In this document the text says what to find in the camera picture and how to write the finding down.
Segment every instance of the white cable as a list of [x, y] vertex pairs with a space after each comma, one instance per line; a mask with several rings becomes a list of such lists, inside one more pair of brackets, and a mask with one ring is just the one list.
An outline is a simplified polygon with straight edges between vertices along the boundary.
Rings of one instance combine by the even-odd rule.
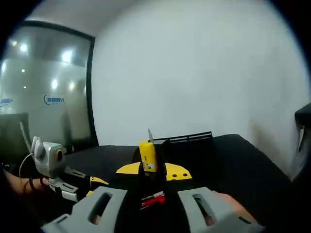
[[27, 159], [29, 156], [32, 156], [32, 155], [33, 155], [33, 153], [30, 153], [29, 155], [27, 155], [27, 156], [24, 158], [23, 162], [21, 162], [21, 164], [20, 164], [20, 166], [19, 166], [19, 172], [18, 172], [19, 178], [21, 178], [21, 175], [20, 175], [21, 166], [23, 166], [23, 164], [24, 164], [24, 162], [26, 161], [26, 159]]

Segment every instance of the glass wall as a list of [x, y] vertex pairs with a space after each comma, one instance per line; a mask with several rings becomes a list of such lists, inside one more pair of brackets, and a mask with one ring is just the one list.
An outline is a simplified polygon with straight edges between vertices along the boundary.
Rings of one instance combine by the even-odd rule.
[[27, 154], [24, 140], [34, 136], [69, 152], [91, 145], [90, 49], [89, 39], [51, 28], [23, 26], [11, 36], [1, 61], [1, 156], [13, 162]]

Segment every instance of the blue logo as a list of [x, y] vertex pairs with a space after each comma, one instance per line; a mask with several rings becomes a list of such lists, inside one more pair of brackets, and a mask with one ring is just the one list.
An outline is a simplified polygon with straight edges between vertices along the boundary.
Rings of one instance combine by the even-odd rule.
[[57, 97], [47, 97], [47, 95], [45, 95], [43, 97], [43, 100], [45, 102], [46, 105], [50, 105], [50, 104], [54, 104], [54, 103], [62, 103], [65, 102], [64, 98], [57, 98]]
[[1, 99], [0, 98], [0, 108], [10, 103], [13, 103], [13, 99]]

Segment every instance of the hand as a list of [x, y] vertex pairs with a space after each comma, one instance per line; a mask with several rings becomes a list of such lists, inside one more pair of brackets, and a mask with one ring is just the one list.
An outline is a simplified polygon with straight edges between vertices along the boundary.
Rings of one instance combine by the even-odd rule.
[[28, 178], [25, 178], [25, 181], [26, 181], [26, 184], [24, 185], [24, 187], [25, 187], [25, 193], [26, 194], [30, 194], [34, 191], [43, 191], [49, 186], [48, 179], [46, 179], [46, 178], [42, 179], [43, 185], [40, 182], [40, 179], [33, 179], [33, 185], [35, 187], [35, 190], [33, 190], [32, 187], [30, 186]]
[[17, 176], [14, 176], [13, 174], [9, 172], [5, 172], [5, 175], [12, 187], [12, 189], [19, 195], [22, 194], [31, 194], [33, 192], [37, 191], [43, 191], [46, 189], [49, 185], [48, 180], [46, 178], [42, 179], [42, 182], [44, 185], [41, 184], [40, 179], [33, 179], [33, 184], [35, 187], [35, 190], [33, 190], [29, 183], [29, 178], [19, 178]]

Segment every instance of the white camera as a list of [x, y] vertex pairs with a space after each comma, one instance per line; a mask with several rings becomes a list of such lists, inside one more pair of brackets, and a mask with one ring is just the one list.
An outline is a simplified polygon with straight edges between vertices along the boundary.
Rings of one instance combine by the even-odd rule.
[[38, 172], [44, 176], [58, 177], [66, 168], [65, 148], [62, 144], [41, 142], [34, 137], [31, 151]]

